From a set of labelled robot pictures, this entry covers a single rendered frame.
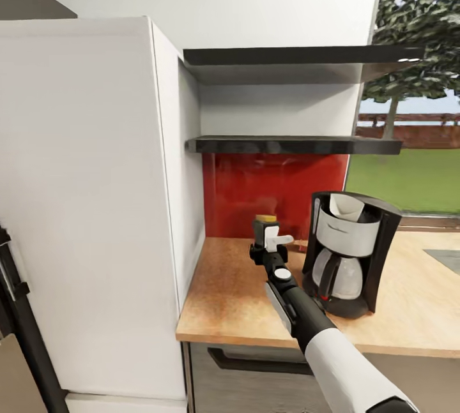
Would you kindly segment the bottle of coffee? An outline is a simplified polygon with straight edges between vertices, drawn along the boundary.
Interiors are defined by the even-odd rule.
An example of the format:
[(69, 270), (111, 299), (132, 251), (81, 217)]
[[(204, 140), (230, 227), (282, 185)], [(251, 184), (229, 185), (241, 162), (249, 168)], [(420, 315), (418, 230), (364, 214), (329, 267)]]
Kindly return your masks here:
[(257, 214), (256, 219), (252, 221), (255, 244), (253, 247), (266, 248), (267, 237), (277, 237), (280, 223), (276, 217), (270, 214)]

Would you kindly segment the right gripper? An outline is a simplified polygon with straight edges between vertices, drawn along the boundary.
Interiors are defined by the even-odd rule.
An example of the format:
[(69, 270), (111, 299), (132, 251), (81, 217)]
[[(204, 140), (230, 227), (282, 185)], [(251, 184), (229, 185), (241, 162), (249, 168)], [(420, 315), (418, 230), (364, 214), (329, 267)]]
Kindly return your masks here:
[(250, 258), (252, 258), (255, 262), (255, 265), (262, 265), (267, 267), (268, 261), (272, 260), (281, 260), (282, 262), (288, 262), (288, 251), (285, 245), (277, 246), (276, 252), (268, 253), (266, 248), (258, 248), (255, 249), (253, 245), (250, 249)]

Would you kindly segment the paper coffee filter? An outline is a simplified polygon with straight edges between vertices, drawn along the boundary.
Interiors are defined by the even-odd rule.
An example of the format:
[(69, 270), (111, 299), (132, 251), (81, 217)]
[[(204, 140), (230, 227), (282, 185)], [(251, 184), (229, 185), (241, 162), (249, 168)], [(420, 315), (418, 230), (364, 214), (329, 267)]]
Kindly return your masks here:
[(349, 195), (331, 194), (330, 212), (340, 220), (356, 223), (365, 203)]

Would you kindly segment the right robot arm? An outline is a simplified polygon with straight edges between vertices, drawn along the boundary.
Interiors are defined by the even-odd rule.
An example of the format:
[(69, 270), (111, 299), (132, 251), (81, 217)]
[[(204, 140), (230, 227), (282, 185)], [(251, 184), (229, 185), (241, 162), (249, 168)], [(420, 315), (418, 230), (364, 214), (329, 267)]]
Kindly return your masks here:
[(421, 413), (413, 402), (356, 349), (308, 296), (286, 266), (291, 236), (266, 238), (250, 249), (255, 265), (268, 273), (265, 291), (280, 320), (310, 365), (332, 413)]

